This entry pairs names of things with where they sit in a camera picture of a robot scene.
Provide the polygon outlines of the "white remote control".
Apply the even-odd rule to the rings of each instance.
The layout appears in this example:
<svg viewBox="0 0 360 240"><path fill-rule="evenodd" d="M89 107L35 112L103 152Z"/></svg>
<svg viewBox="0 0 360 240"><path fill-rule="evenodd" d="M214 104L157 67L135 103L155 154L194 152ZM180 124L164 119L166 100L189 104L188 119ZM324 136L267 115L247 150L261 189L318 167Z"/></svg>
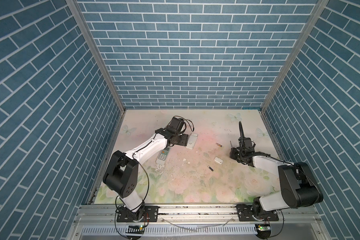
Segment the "white remote control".
<svg viewBox="0 0 360 240"><path fill-rule="evenodd" d="M161 150L156 159L156 164L163 166L166 163L170 150L170 147L166 147L165 149Z"/></svg>
<svg viewBox="0 0 360 240"><path fill-rule="evenodd" d="M195 147L196 141L198 139L198 134L192 133L188 137L186 148L192 150Z"/></svg>

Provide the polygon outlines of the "white battery cover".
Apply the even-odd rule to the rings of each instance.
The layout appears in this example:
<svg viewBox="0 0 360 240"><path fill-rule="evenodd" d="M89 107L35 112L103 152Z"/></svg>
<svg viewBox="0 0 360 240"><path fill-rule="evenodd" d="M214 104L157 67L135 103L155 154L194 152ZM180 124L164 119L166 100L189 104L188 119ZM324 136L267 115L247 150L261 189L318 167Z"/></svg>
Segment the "white battery cover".
<svg viewBox="0 0 360 240"><path fill-rule="evenodd" d="M222 159L220 159L219 157L215 157L214 158L214 161L216 162L216 163L218 163L218 164L222 164L224 161L222 160Z"/></svg>

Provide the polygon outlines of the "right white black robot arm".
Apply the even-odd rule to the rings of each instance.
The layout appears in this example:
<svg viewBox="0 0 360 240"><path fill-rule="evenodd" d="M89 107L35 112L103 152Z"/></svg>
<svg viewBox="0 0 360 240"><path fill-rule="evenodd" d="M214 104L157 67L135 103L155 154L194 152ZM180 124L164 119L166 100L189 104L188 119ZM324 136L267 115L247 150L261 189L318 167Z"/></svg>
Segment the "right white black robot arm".
<svg viewBox="0 0 360 240"><path fill-rule="evenodd" d="M253 215L288 208L309 207L324 200L322 190L306 163L288 163L269 154L256 152L251 138L241 136L238 141L239 146L231 148L231 159L267 171L277 176L280 181L279 192L254 199Z"/></svg>

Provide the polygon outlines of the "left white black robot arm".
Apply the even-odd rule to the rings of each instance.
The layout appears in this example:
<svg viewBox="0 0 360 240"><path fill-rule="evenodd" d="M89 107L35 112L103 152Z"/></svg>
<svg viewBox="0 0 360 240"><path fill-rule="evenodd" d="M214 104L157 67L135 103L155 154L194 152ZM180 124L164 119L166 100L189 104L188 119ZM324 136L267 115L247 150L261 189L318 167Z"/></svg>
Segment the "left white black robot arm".
<svg viewBox="0 0 360 240"><path fill-rule="evenodd" d="M154 154L167 147L185 147L189 138L185 133L187 121L183 117L174 116L164 128L155 130L154 134L139 146L126 152L112 153L103 175L103 183L118 194L128 211L135 214L144 205L144 200L135 191L139 168Z"/></svg>

